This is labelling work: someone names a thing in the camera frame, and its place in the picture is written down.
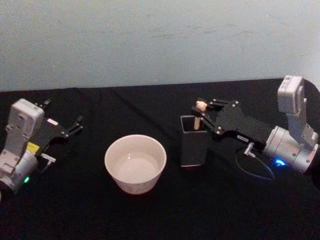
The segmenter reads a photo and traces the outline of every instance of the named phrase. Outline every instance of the light blue wall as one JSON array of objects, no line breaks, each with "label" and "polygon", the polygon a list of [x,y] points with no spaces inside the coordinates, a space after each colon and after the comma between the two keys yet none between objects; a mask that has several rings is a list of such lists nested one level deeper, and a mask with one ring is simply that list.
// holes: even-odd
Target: light blue wall
[{"label": "light blue wall", "polygon": [[316,81],[319,63],[318,0],[0,1],[0,91]]}]

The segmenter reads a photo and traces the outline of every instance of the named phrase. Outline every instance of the green led light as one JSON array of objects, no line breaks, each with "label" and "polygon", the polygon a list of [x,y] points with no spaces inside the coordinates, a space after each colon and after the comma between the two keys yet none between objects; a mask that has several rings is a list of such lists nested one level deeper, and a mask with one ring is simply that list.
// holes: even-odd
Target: green led light
[{"label": "green led light", "polygon": [[30,177],[27,176],[27,177],[24,179],[24,183],[29,182],[29,179],[30,179]]}]

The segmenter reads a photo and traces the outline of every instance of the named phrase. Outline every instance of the white bowl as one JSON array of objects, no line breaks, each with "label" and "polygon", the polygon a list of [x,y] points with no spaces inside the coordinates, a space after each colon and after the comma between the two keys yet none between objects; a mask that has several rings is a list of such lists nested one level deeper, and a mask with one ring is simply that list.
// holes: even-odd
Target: white bowl
[{"label": "white bowl", "polygon": [[143,194],[157,183],[167,162],[164,147],[145,135],[124,136],[107,149],[106,170],[128,194]]}]

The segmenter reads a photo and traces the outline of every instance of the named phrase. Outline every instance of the black tablecloth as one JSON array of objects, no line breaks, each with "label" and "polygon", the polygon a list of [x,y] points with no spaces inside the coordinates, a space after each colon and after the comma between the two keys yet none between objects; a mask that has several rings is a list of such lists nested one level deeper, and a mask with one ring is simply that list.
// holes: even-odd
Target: black tablecloth
[{"label": "black tablecloth", "polygon": [[[0,147],[11,104],[52,99],[45,111],[65,127],[83,115],[83,132],[48,154],[57,158],[0,204],[1,239],[311,239],[320,231],[320,193],[310,177],[275,167],[273,183],[245,178],[233,167],[242,143],[211,142],[204,167],[180,167],[180,116],[198,97],[238,100],[243,111],[288,128],[278,112],[281,79],[0,93]],[[308,122],[320,132],[320,93],[305,83]],[[167,164],[155,188],[122,192],[104,165],[108,146],[130,134],[157,139]]]}]

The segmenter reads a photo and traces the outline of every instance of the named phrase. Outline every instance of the yellow label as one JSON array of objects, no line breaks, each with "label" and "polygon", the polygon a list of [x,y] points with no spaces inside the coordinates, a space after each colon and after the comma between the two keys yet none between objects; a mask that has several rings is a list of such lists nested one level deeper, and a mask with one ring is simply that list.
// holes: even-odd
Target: yellow label
[{"label": "yellow label", "polygon": [[36,154],[36,152],[38,151],[40,147],[38,145],[35,145],[32,142],[28,142],[28,145],[26,146],[26,149],[32,153],[33,155]]}]

